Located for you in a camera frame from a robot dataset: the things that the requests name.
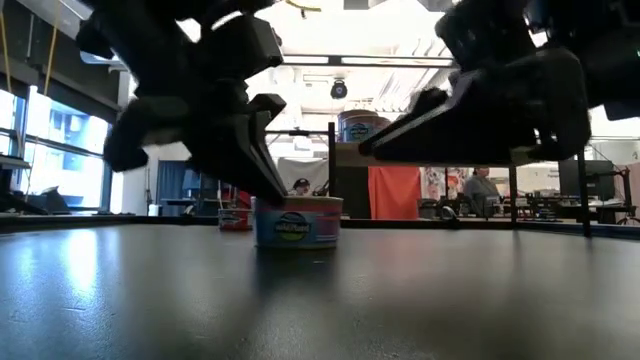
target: red curtain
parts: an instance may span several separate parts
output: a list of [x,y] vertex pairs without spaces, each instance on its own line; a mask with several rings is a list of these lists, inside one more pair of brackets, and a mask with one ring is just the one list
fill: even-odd
[[371,219],[415,220],[421,197],[419,168],[369,167]]

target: shelf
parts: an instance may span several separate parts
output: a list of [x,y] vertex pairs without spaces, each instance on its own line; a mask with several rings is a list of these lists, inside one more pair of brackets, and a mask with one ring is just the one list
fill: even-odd
[[[427,162],[401,162],[401,161],[384,161],[377,160],[372,156],[362,156],[358,152],[358,143],[336,143],[336,166],[344,167],[365,167],[365,166],[436,166],[436,167],[473,167],[473,164],[454,164],[454,163],[427,163]],[[512,158],[515,159],[514,165],[523,166],[538,161],[524,156],[524,150],[514,150]],[[482,164],[482,166],[493,168],[508,168],[509,164]]]

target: man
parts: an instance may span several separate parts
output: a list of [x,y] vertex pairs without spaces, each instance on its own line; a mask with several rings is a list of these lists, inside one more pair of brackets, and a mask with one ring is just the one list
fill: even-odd
[[493,215],[491,200],[500,196],[498,188],[489,179],[489,168],[475,168],[473,176],[464,184],[464,195],[473,203],[472,210],[476,215],[489,217]]
[[311,183],[309,182],[309,180],[305,178],[300,178],[296,180],[296,182],[293,184],[293,190],[289,192],[289,195],[307,196],[307,193],[309,193],[310,188],[311,188]]

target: cable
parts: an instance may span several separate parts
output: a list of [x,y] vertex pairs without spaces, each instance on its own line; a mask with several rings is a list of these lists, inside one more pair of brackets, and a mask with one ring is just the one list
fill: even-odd
[[[11,66],[9,64],[9,44],[7,43],[7,28],[4,22],[4,12],[0,12],[0,32],[2,32],[2,52],[4,53],[4,71],[7,76],[7,90],[13,94],[11,86]],[[18,139],[18,155],[22,153],[22,134],[16,130],[16,138]]]
[[306,6],[306,5],[300,5],[296,2],[294,2],[293,0],[284,0],[285,3],[293,6],[294,8],[300,9],[302,11],[311,11],[311,12],[321,12],[322,8],[320,7],[316,7],[316,6]]
[[596,149],[595,146],[593,146],[593,144],[589,143],[589,147],[591,148],[591,150],[595,151],[596,154],[602,156],[603,159],[607,160],[608,162],[611,163],[611,165],[613,165],[613,168],[616,169],[616,171],[622,171],[622,169],[613,163],[613,161],[611,161],[611,159],[609,159],[608,157],[604,156],[604,154],[602,152],[600,152],[600,150]]
[[[53,65],[53,54],[56,48],[56,41],[58,40],[58,22],[60,21],[61,14],[61,1],[56,1],[56,17],[53,22],[53,34],[51,35],[51,45],[49,46],[49,61],[47,64],[47,70],[44,75],[44,91],[43,95],[47,96],[49,93],[49,82],[51,80],[51,67]],[[27,202],[29,200],[29,190],[31,189],[31,174],[33,174],[33,170],[36,167],[36,154],[38,152],[38,145],[40,143],[40,137],[36,135],[35,145],[33,147],[33,162],[31,163],[31,169],[29,170],[29,174],[27,175],[27,191],[25,194],[24,201]]]

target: computer monitor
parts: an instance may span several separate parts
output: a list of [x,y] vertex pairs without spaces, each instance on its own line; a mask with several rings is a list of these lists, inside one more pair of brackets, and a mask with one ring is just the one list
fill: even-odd
[[[558,162],[560,175],[560,193],[564,196],[580,196],[580,183],[578,181],[578,161],[565,160]],[[598,176],[595,174],[611,173],[614,165],[607,160],[587,160],[585,161],[585,172],[587,174],[587,195],[597,196],[602,201],[615,198],[616,188],[614,177]]]

